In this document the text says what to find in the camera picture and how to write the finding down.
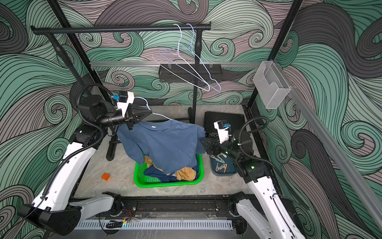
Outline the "tan cartoon print t-shirt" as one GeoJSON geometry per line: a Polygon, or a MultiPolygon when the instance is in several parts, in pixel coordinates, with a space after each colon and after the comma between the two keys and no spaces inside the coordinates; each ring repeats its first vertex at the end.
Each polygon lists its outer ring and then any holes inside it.
{"type": "MultiPolygon", "coordinates": [[[[145,160],[144,161],[145,164],[147,165],[147,168],[149,168],[151,165],[154,165],[154,163],[150,157],[144,156],[144,160],[145,160]]],[[[176,176],[177,179],[179,180],[178,182],[180,182],[180,181],[194,181],[196,179],[196,176],[197,176],[197,171],[193,168],[190,168],[190,167],[184,167],[184,168],[182,168],[182,169],[180,169],[174,173],[169,173],[167,175],[170,175],[170,174],[172,174],[173,176],[176,176]]]]}

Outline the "slate blue t-shirt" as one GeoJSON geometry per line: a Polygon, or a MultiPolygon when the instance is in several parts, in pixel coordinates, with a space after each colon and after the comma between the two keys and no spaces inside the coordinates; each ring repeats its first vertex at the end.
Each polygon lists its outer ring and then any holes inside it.
{"type": "Polygon", "coordinates": [[[197,155],[206,152],[200,142],[206,136],[205,129],[177,120],[142,121],[132,130],[122,125],[117,136],[129,158],[142,165],[148,156],[166,174],[197,166],[197,155]]]}

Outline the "navy Mickey print t-shirt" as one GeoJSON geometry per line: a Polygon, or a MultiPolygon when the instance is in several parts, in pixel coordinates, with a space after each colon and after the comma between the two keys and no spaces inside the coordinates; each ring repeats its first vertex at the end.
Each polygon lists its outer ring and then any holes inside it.
{"type": "Polygon", "coordinates": [[[147,168],[144,171],[145,176],[153,177],[159,179],[162,183],[172,183],[172,182],[178,182],[176,176],[173,176],[172,174],[167,175],[163,173],[161,170],[157,169],[154,165],[151,165],[149,168],[147,168]]]}

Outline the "white wire hanger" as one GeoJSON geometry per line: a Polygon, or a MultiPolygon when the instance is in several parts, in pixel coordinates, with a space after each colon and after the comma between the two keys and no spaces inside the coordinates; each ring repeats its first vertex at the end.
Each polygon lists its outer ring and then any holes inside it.
{"type": "Polygon", "coordinates": [[[169,67],[166,68],[154,57],[154,55],[152,55],[152,59],[154,60],[155,63],[157,63],[160,67],[162,67],[163,70],[168,71],[170,74],[180,79],[181,81],[188,83],[194,87],[197,87],[201,89],[202,91],[209,92],[211,90],[210,84],[206,80],[204,80],[201,74],[198,72],[198,70],[196,70],[195,67],[193,67],[191,63],[181,55],[180,49],[181,49],[181,41],[183,38],[182,28],[178,24],[173,24],[173,25],[176,26],[180,31],[180,38],[178,41],[177,48],[159,50],[160,56],[162,56],[165,60],[167,60],[166,63],[169,65],[169,67]],[[177,62],[176,60],[171,60],[167,56],[168,54],[176,56],[176,59],[181,61],[177,62]],[[180,76],[179,74],[176,74],[175,70],[172,70],[171,68],[172,64],[175,64],[176,66],[180,67],[181,70],[185,70],[186,73],[189,73],[191,76],[194,76],[197,82],[192,83],[190,80],[186,80],[184,77],[180,76]]]}

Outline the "light blue wire hanger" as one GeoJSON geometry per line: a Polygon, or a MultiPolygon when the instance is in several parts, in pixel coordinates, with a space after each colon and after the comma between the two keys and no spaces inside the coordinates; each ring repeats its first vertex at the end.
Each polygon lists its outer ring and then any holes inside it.
{"type": "MultiPolygon", "coordinates": [[[[195,67],[195,69],[197,70],[197,66],[199,66],[200,63],[202,63],[204,69],[207,71],[207,74],[209,75],[209,79],[214,81],[217,84],[217,86],[219,87],[219,90],[218,90],[215,87],[213,87],[212,85],[210,85],[211,89],[215,90],[216,92],[221,92],[221,85],[218,83],[218,81],[216,79],[212,78],[212,75],[211,75],[211,72],[210,72],[209,68],[207,68],[205,66],[205,64],[201,60],[200,53],[195,53],[195,51],[192,50],[193,40],[194,40],[194,37],[195,37],[195,31],[194,31],[194,27],[191,24],[187,24],[187,25],[191,28],[191,30],[193,32],[193,37],[192,37],[192,39],[190,41],[189,48],[187,48],[187,50],[196,57],[195,64],[194,64],[193,67],[195,67]]],[[[172,64],[171,68],[172,68],[172,70],[175,70],[175,73],[179,74],[180,76],[181,75],[186,75],[186,76],[190,75],[189,73],[186,73],[185,70],[181,70],[180,67],[176,66],[175,64],[172,64]]],[[[160,76],[167,76],[168,74],[165,74],[167,72],[168,71],[163,70],[162,67],[159,68],[159,75],[160,76]]]]}

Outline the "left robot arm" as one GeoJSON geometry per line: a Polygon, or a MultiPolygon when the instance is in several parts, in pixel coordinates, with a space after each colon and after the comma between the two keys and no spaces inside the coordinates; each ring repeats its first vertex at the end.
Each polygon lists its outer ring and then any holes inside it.
{"type": "Polygon", "coordinates": [[[71,136],[63,159],[42,192],[31,204],[19,209],[19,216],[36,227],[66,236],[92,216],[107,213],[118,217],[122,213],[121,196],[116,193],[105,192],[74,203],[70,198],[108,128],[124,125],[131,130],[152,114],[149,106],[136,105],[134,99],[132,92],[120,92],[116,96],[96,83],[81,89],[76,108],[84,123],[71,136]]]}

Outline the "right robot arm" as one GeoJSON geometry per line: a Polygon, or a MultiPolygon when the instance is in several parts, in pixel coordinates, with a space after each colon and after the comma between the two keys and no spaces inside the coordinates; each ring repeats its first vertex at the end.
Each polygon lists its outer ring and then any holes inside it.
{"type": "Polygon", "coordinates": [[[259,212],[248,196],[239,192],[230,196],[230,212],[242,218],[241,224],[249,225],[261,239],[303,239],[305,236],[285,208],[271,178],[269,167],[273,164],[254,156],[250,135],[268,126],[267,117],[255,117],[245,122],[235,132],[226,120],[215,121],[216,133],[201,140],[209,155],[223,153],[234,159],[240,177],[253,192],[262,211],[259,212]]]}

